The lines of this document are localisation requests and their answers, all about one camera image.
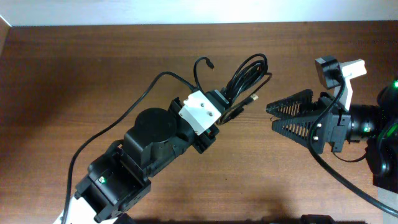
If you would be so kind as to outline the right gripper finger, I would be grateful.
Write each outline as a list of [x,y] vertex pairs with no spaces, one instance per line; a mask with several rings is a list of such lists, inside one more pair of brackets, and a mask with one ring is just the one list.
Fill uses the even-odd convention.
[[312,117],[320,115],[321,109],[319,102],[312,101],[313,91],[306,89],[284,99],[269,103],[266,112],[280,119]]
[[[278,119],[272,122],[272,130],[308,148],[309,130],[319,115],[319,113],[312,113],[293,118]],[[312,139],[314,149],[324,148],[328,135],[326,127],[329,121],[330,116],[327,115],[315,125],[313,136],[318,137],[318,139]]]

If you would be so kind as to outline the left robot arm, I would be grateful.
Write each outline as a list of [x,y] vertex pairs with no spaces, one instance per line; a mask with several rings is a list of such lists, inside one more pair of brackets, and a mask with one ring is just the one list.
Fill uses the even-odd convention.
[[126,222],[127,211],[150,192],[150,178],[189,147],[203,153],[215,142],[224,111],[214,97],[195,93],[166,110],[140,112],[124,137],[88,166],[58,223]]

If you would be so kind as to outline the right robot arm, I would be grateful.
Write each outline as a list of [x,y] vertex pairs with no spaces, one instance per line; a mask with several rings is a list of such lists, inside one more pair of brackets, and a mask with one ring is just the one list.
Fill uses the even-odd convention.
[[377,96],[377,105],[351,105],[349,109],[327,92],[313,101],[306,89],[269,103],[267,113],[276,117],[272,130],[306,147],[312,157],[333,178],[385,214],[397,216],[397,205],[388,206],[352,184],[322,158],[326,144],[333,154],[344,143],[366,142],[365,160],[373,174],[373,185],[397,196],[397,81]]

